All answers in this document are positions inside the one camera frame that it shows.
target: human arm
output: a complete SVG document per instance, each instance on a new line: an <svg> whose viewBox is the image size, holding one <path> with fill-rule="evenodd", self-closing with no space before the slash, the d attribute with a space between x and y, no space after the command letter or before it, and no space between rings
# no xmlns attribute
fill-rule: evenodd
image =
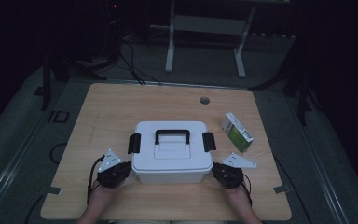
<svg viewBox="0 0 358 224"><path fill-rule="evenodd" d="M234 189L225 189L227 199L232 209L241 218L243 224L262 223L249 203L249 197L245 189L239 185Z"/></svg>
<svg viewBox="0 0 358 224"><path fill-rule="evenodd" d="M93 224L98 221L117 194L117 189L103 187L97 180L92 188L95 190L89 196L89 204L76 224Z"/></svg>

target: cable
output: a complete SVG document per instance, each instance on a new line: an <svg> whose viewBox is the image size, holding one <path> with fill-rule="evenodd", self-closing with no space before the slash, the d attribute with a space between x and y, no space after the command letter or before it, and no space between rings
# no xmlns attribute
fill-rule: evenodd
<svg viewBox="0 0 358 224"><path fill-rule="evenodd" d="M274 160L278 163L278 165L281 167L281 169L283 170L283 172L284 172L284 174L286 175L287 179L289 180L290 184L292 185L293 190L295 191L295 194L296 194L298 200L300 201L300 204L301 204L301 206L302 206L302 208L303 208L303 210L304 210L304 213L305 213L305 215L306 215L306 217L307 217L308 222L309 222L309 223L312 223L312 221L310 220L310 215L308 214L307 209L305 209L304 202L303 202L302 199L300 198L300 196L299 196L299 194L298 194L298 192L297 192L297 189L296 189L295 185L293 184L292 179L290 178L289 174L287 174L286 170L283 168L283 166L282 166L281 163L278 161L278 159L275 157L275 155L272 155L272 156L274 157Z"/></svg>
<svg viewBox="0 0 358 224"><path fill-rule="evenodd" d="M61 146L66 146L67 143L59 143L58 145L54 146L51 150L50 150L50 153L49 153L49 156L50 156L50 159L56 163L57 165L60 164L59 161L56 161L54 158L53 158L53 152L54 150L57 148L57 147L61 147Z"/></svg>
<svg viewBox="0 0 358 224"><path fill-rule="evenodd" d="M104 155L102 155L101 158L99 158L98 160L96 160L94 162L94 164L92 164L91 171L89 173L89 185L87 186L87 204L89 204L91 193L100 186L100 185L97 185L94 189L92 188L92 175L94 174L95 166L97 165L98 162L103 161L103 158L104 158Z"/></svg>
<svg viewBox="0 0 358 224"><path fill-rule="evenodd" d="M251 194L252 193L252 183L251 183L251 180L249 179L249 177L246 175L246 174L243 174L245 177L246 177L246 179L248 179L248 182L249 182L249 194Z"/></svg>
<svg viewBox="0 0 358 224"><path fill-rule="evenodd" d="M127 66L129 67L129 70L130 70L132 76L133 76L136 80L138 80L138 82L141 81L141 82L143 83L143 84L141 84L141 85L145 85L145 82L139 77L139 74L137 74L137 73L135 72L135 70L136 70L136 71L138 71L138 72L140 73L140 75L145 76L145 77L149 77L149 78L153 79L155 82L157 82L159 86L162 86L161 82L159 82L159 81L157 81L155 78L153 78L153 77L151 77L151 76L145 74L144 72L142 72L141 70L139 70L138 68L136 68L135 65L133 65L133 57L134 57L133 47L132 47L132 45L131 45L129 42L127 42L127 41L125 41L125 40L123 40L123 43L126 44L126 45L128 45L128 46L130 47L130 49L131 49L131 61L128 62L128 61L124 58L124 56L121 54L121 52L120 52L120 56L121 56L121 58L124 60L124 62L127 64Z"/></svg>
<svg viewBox="0 0 358 224"><path fill-rule="evenodd" d="M31 209L28 211L27 217L25 218L25 221L24 221L25 224L28 224L32 212L34 211L34 209L36 208L37 204L40 202L40 200L42 200L42 198L44 196L45 195L40 195L39 198L36 200L36 202L34 202L34 204L32 205Z"/></svg>
<svg viewBox="0 0 358 224"><path fill-rule="evenodd" d="M126 60L126 58L121 54L121 52L119 53L120 57L124 60L124 62L126 63L126 65L129 67L130 69L130 72L133 76L133 78L135 78L135 80L137 80L139 82L139 84L145 86L145 82L140 78L138 77L138 75L132 70L131 66L130 66L130 63Z"/></svg>

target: human hand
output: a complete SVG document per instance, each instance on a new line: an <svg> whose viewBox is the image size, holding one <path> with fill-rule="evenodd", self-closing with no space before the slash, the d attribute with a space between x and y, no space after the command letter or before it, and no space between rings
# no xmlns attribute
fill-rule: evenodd
<svg viewBox="0 0 358 224"><path fill-rule="evenodd" d="M246 189L239 185L234 189L225 189L225 194L227 195L228 202L232 209L241 218L244 224L261 223L249 202L249 196Z"/></svg>

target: round hole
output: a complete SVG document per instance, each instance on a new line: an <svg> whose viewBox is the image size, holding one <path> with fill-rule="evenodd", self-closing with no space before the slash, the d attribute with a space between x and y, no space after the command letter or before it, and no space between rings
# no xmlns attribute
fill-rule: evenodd
<svg viewBox="0 0 358 224"><path fill-rule="evenodd" d="M202 97L200 98L200 102L201 102L203 105L207 105L207 104L209 104L211 101L209 100L208 97L202 96Z"/></svg>

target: box lid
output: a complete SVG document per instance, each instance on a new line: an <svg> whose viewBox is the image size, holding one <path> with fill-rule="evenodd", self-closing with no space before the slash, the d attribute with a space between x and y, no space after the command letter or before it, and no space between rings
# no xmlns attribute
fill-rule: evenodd
<svg viewBox="0 0 358 224"><path fill-rule="evenodd" d="M212 156L204 149L206 125L201 121L142 121L139 153L132 156L136 173L208 172Z"/></svg>

